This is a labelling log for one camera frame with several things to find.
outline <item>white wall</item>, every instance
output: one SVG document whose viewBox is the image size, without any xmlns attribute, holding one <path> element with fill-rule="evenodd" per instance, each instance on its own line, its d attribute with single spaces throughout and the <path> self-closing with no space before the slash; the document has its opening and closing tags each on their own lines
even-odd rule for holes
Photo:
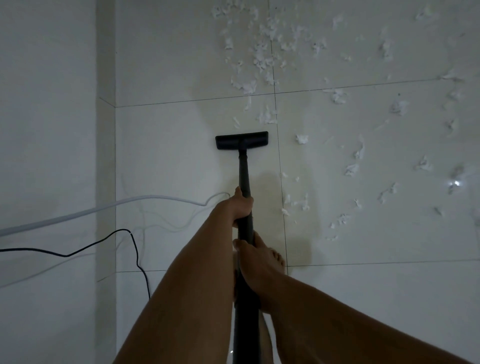
<svg viewBox="0 0 480 364">
<path fill-rule="evenodd" d="M 97 146 L 106 135 L 114 148 L 114 110 L 96 98 L 95 21 L 95 0 L 0 3 L 0 228 L 92 207 L 108 191 L 114 169 L 97 167 L 114 150 L 105 161 Z M 97 239 L 102 219 L 0 238 L 0 248 L 69 253 Z M 99 363 L 96 348 L 114 347 L 99 313 L 115 277 L 95 253 L 0 254 L 2 363 Z"/>
</svg>

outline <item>vacuum wand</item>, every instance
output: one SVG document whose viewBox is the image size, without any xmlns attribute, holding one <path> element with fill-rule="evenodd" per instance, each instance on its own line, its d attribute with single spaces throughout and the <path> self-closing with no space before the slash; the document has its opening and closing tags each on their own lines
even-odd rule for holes
<svg viewBox="0 0 480 364">
<path fill-rule="evenodd" d="M 215 137 L 218 149 L 239 151 L 239 186 L 243 197 L 250 197 L 247 149 L 268 144 L 268 132 L 220 135 Z M 252 213 L 237 220 L 238 238 L 255 245 Z M 233 364 L 260 363 L 260 333 L 258 315 L 260 301 L 248 286 L 238 264 L 235 291 L 235 329 L 233 335 Z"/>
</svg>

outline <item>thin wire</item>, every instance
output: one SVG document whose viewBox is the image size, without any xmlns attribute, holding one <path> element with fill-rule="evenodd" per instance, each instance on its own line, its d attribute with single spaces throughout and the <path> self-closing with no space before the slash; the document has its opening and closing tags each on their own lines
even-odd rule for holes
<svg viewBox="0 0 480 364">
<path fill-rule="evenodd" d="M 132 237 L 132 241 L 133 241 L 133 246 L 135 247 L 135 253 L 137 254 L 137 267 L 142 271 L 142 273 L 144 274 L 144 277 L 145 277 L 145 282 L 147 284 L 147 292 L 148 292 L 148 299 L 150 299 L 151 295 L 150 295 L 150 285 L 148 284 L 148 277 L 147 277 L 147 273 L 145 272 L 145 270 L 140 266 L 140 264 L 138 264 L 138 248 L 137 248 L 137 243 L 135 242 L 135 238 L 133 237 L 133 234 L 130 230 L 128 229 L 118 229 L 118 230 L 115 230 L 114 232 L 110 233 L 106 238 L 103 238 L 102 240 L 99 240 L 98 242 L 95 242 L 95 243 L 91 243 L 85 247 L 83 247 L 82 249 L 79 249 L 73 253 L 70 253 L 70 254 L 60 254 L 60 253 L 56 253 L 56 252 L 51 252 L 50 250 L 45 250 L 45 249 L 38 249 L 38 248 L 7 248 L 7 249 L 0 249 L 0 253 L 4 253 L 4 252 L 38 252 L 38 253 L 45 253 L 45 254 L 50 254 L 50 255 L 55 255 L 55 256 L 60 256 L 62 258 L 68 258 L 68 257 L 71 257 L 72 255 L 75 255 L 75 254 L 78 254 L 82 251 L 84 251 L 85 249 L 88 249 L 94 245 L 97 245 L 98 243 L 101 243 L 101 242 L 104 242 L 105 240 L 107 240 L 110 236 L 112 236 L 113 234 L 119 232 L 119 231 L 127 231 L 130 236 Z"/>
<path fill-rule="evenodd" d="M 49 219 L 43 220 L 43 221 L 37 221 L 37 222 L 29 223 L 29 224 L 12 226 L 10 228 L 4 228 L 4 229 L 0 230 L 0 237 L 7 236 L 7 235 L 12 235 L 12 234 L 17 234 L 19 232 L 29 231 L 29 230 L 33 230 L 33 229 L 39 229 L 39 228 L 43 228 L 45 226 L 50 226 L 50 225 L 54 225 L 54 224 L 59 224 L 61 222 L 73 220 L 74 218 L 80 218 L 80 217 L 85 216 L 85 215 L 90 215 L 90 214 L 93 214 L 95 212 L 105 210 L 106 208 L 110 208 L 110 207 L 114 207 L 114 206 L 118 206 L 118 205 L 123 205 L 123 204 L 126 204 L 128 202 L 133 202 L 133 201 L 147 200 L 147 199 L 160 199 L 160 200 L 172 200 L 172 201 L 185 202 L 187 204 L 192 204 L 192 205 L 205 207 L 205 206 L 208 205 L 208 203 L 210 202 L 210 200 L 212 198 L 217 197 L 221 194 L 226 194 L 230 197 L 230 194 L 227 193 L 227 192 L 219 192 L 217 194 L 214 194 L 214 195 L 210 196 L 205 201 L 204 204 L 202 204 L 201 202 L 186 200 L 186 199 L 179 198 L 179 197 L 164 196 L 164 195 L 161 195 L 161 194 L 147 194 L 147 195 L 144 195 L 144 196 L 129 197 L 129 198 L 124 198 L 123 200 L 120 200 L 120 201 L 110 202 L 109 204 L 106 204 L 106 205 L 103 205 L 103 206 L 89 208 L 88 210 L 75 212 L 73 214 L 69 214 L 69 215 L 65 215 L 65 216 L 59 216 L 57 218 L 49 218 Z"/>
</svg>

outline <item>tiled floor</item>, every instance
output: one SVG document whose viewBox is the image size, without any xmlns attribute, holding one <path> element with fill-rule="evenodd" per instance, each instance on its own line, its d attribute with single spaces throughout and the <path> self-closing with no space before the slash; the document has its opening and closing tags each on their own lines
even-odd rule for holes
<svg viewBox="0 0 480 364">
<path fill-rule="evenodd" d="M 414 0 L 262 0 L 247 4 L 259 9 L 249 28 L 253 16 L 235 7 L 214 19 L 211 8 L 220 4 L 206 1 L 119 1 L 117 199 L 167 194 L 203 202 L 231 193 L 238 157 L 216 150 L 214 136 L 267 130 L 269 145 L 249 152 L 254 223 L 287 258 L 289 274 L 480 362 L 480 228 L 472 218 L 480 208 L 480 5 L 430 4 L 433 16 L 415 21 L 424 4 Z M 260 74 L 252 48 L 269 11 L 278 19 L 274 38 L 282 34 L 283 40 L 264 37 L 265 56 L 273 52 L 279 59 Z M 340 14 L 343 21 L 333 30 L 332 19 Z M 306 30 L 296 51 L 282 51 L 281 43 L 293 41 L 291 24 Z M 224 28 L 233 50 L 224 50 Z M 327 48 L 315 56 L 312 43 L 322 37 Z M 385 40 L 392 44 L 390 62 L 379 50 Z M 239 74 L 231 65 L 238 60 Z M 452 67 L 464 83 L 437 79 Z M 267 72 L 275 86 L 264 80 Z M 231 85 L 232 76 L 239 83 L 258 78 L 247 111 L 249 97 Z M 322 90 L 329 87 L 343 88 L 345 104 L 332 102 Z M 454 89 L 463 92 L 459 101 L 447 97 Z M 400 100 L 409 102 L 407 113 L 390 113 Z M 278 124 L 256 119 L 267 105 L 277 110 Z M 459 128 L 449 135 L 445 123 L 455 118 Z M 309 142 L 299 145 L 296 134 L 307 134 Z M 360 135 L 364 158 L 355 160 Z M 414 170 L 424 155 L 433 170 Z M 356 162 L 356 175 L 344 175 Z M 468 176 L 450 195 L 451 173 L 462 162 Z M 280 178 L 281 171 L 288 177 Z M 397 193 L 385 193 L 381 204 L 381 192 L 395 182 Z M 310 210 L 285 205 L 290 216 L 282 216 L 283 199 L 289 194 L 298 201 L 305 193 Z M 171 201 L 117 208 L 117 228 L 134 229 L 152 287 L 209 211 Z M 350 219 L 339 226 L 341 214 Z M 146 302 L 134 249 L 120 242 L 118 347 Z"/>
</svg>

